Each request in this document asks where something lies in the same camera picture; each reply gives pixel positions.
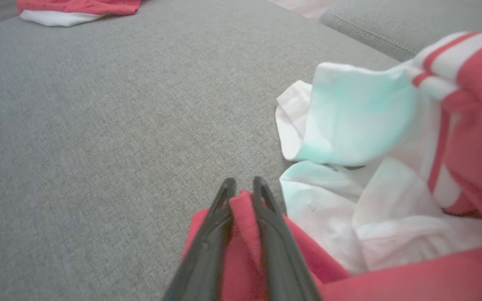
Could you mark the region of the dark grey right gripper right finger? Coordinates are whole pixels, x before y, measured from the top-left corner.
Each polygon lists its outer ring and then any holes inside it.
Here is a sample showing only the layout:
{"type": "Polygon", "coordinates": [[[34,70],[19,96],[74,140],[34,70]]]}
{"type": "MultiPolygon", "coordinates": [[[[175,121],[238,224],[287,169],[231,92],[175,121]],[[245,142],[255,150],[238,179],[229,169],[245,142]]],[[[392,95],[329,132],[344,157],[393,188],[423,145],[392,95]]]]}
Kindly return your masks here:
{"type": "Polygon", "coordinates": [[[253,179],[252,204],[262,246],[269,301],[322,301],[268,183],[253,179]]]}

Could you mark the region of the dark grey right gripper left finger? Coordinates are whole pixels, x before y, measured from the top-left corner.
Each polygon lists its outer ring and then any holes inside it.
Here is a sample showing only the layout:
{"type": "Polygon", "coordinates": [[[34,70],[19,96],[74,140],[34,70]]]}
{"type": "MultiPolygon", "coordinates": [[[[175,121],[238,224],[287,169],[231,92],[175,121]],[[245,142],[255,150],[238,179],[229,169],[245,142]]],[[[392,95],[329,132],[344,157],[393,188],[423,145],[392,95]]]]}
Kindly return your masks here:
{"type": "Polygon", "coordinates": [[[225,179],[162,301],[220,301],[223,262],[233,227],[229,200],[235,194],[235,179],[225,179]]]}

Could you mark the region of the red garment with white band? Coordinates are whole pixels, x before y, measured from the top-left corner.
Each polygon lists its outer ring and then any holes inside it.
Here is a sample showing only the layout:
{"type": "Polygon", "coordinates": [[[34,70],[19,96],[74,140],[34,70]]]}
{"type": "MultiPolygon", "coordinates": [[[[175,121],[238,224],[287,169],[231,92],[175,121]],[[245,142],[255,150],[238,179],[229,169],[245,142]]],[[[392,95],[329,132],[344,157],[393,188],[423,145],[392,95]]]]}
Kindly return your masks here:
{"type": "Polygon", "coordinates": [[[19,17],[48,27],[71,27],[109,16],[134,15],[144,0],[16,0],[19,17]]]}

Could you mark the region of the grey fabric sofa seat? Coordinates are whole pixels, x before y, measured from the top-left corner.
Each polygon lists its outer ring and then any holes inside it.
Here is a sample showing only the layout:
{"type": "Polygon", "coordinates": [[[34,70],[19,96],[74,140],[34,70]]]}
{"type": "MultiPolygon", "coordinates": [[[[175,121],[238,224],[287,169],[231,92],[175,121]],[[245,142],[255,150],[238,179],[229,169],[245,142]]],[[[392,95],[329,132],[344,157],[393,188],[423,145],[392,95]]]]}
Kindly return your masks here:
{"type": "Polygon", "coordinates": [[[0,301],[160,301],[227,177],[282,201],[276,97],[398,62],[268,0],[0,23],[0,301]]]}

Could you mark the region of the pale pink cloth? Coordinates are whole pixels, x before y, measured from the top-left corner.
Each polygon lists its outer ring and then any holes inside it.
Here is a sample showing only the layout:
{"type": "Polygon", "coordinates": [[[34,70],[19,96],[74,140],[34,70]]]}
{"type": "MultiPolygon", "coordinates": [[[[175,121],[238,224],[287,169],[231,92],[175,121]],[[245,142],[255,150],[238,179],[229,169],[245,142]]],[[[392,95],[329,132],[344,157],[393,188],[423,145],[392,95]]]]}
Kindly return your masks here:
{"type": "Polygon", "coordinates": [[[268,0],[308,19],[318,19],[341,0],[268,0]]]}

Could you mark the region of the grey sofa back cushion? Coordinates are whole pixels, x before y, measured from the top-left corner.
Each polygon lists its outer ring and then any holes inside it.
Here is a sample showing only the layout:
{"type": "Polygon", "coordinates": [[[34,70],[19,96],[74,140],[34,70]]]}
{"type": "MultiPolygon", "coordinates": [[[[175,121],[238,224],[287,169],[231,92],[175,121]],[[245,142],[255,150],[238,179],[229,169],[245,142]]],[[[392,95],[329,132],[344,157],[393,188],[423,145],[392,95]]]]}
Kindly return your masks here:
{"type": "Polygon", "coordinates": [[[406,61],[449,34],[482,31],[482,0],[339,0],[318,21],[406,61]]]}

